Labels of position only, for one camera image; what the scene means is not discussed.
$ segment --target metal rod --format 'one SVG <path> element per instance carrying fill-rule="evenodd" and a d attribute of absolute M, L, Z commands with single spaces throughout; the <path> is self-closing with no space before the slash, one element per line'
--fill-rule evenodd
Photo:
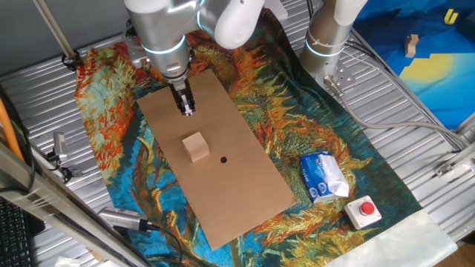
<path fill-rule="evenodd" d="M 0 187 L 22 185 L 26 188 L 30 172 L 31 168 L 26 163 L 0 143 Z M 127 245 L 102 218 L 87 212 L 91 209 L 58 177 L 48 170 L 43 172 L 43 176 L 36 174 L 32 193 L 27 197 L 12 191 L 4 192 L 2 196 L 119 266 L 150 266 L 147 259 L 137 250 L 133 251 L 130 244 Z M 33 201 L 40 199 L 41 207 L 35 206 Z"/>
<path fill-rule="evenodd" d="M 58 22 L 56 22 L 55 18 L 53 17 L 53 14 L 45 3 L 45 0 L 33 0 L 33 3 L 36 5 L 36 8 L 42 15 L 47 26 L 50 28 L 51 33 L 54 35 L 54 38 L 56 38 L 59 46 L 65 53 L 66 57 L 71 60 L 75 59 L 76 54 L 74 53 L 74 49 L 71 47 L 68 40 L 66 39 L 65 34 L 62 32 L 61 28 L 58 25 Z"/>

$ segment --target colorful fabric mat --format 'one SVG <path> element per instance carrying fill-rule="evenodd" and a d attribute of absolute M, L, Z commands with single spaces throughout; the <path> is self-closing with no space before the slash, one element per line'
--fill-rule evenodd
<path fill-rule="evenodd" d="M 136 103 L 166 87 L 162 77 L 147 64 L 132 66 L 123 43 L 88 51 L 77 71 L 76 101 L 114 206 L 143 212 L 175 234 L 183 265 L 324 266 L 421 209 L 359 126 L 304 71 L 268 10 L 238 49 L 225 50 L 202 31 L 186 38 L 196 53 L 190 75 L 208 68 L 216 73 L 298 204 L 211 251 Z M 336 158 L 350 197 L 311 203 L 299 159 L 317 151 Z M 382 220 L 356 231 L 344 205 L 365 195 L 373 198 Z M 164 264 L 160 256 L 177 249 L 173 239 L 157 232 L 130 235 L 157 266 Z"/>

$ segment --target orange cable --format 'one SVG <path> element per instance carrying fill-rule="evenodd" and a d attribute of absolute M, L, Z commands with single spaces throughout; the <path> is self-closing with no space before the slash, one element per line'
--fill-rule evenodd
<path fill-rule="evenodd" d="M 15 131 L 13 130 L 12 122 L 8 116 L 7 109 L 3 105 L 3 101 L 0 99 L 0 122 L 3 125 L 3 131 L 7 137 L 8 146 L 10 150 L 24 162 L 22 151 L 20 151 L 20 146 L 18 145 L 18 140 L 16 139 Z"/>

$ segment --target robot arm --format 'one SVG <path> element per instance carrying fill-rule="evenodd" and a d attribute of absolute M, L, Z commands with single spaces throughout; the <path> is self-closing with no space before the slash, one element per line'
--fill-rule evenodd
<path fill-rule="evenodd" d="M 226 49 L 240 47 L 254 32 L 264 0 L 124 0 L 124 3 L 145 51 L 145 56 L 140 58 L 146 57 L 161 72 L 181 113 L 191 116 L 195 109 L 188 83 L 190 48 L 185 35 L 201 28 Z M 140 60 L 132 62 L 140 66 Z"/>

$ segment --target metal grating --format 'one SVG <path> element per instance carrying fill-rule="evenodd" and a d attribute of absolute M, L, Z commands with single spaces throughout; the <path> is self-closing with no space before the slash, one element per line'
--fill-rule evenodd
<path fill-rule="evenodd" d="M 305 0 L 282 1 L 289 17 L 281 22 L 297 54 L 304 46 L 309 16 Z M 321 1 L 314 0 L 315 10 Z M 107 47 L 120 41 L 112 38 L 92 47 Z M 89 47 L 82 49 L 81 55 Z M 365 55 L 352 48 L 348 53 L 366 61 Z M 342 62 L 356 78 L 356 83 L 344 88 L 355 112 L 375 123 L 403 121 L 437 122 L 418 99 L 404 87 L 391 82 L 377 69 L 349 56 Z M 19 109 L 20 116 L 31 131 L 32 141 L 44 152 L 53 147 L 53 132 L 63 131 L 68 147 L 65 166 L 77 166 L 83 176 L 68 186 L 95 211 L 111 206 L 111 198 L 97 167 L 74 101 L 76 77 L 60 59 L 0 78 L 7 93 Z M 454 239 L 467 234 L 475 225 L 475 179 L 465 173 L 455 181 L 437 178 L 433 170 L 454 156 L 452 145 L 439 133 L 427 128 L 388 130 L 364 129 L 379 153 L 404 180 L 414 196 L 432 218 Z M 78 258 L 82 266 L 113 265 L 98 263 L 85 247 L 54 228 L 34 238 L 36 260 L 40 267 L 53 266 L 58 256 Z"/>

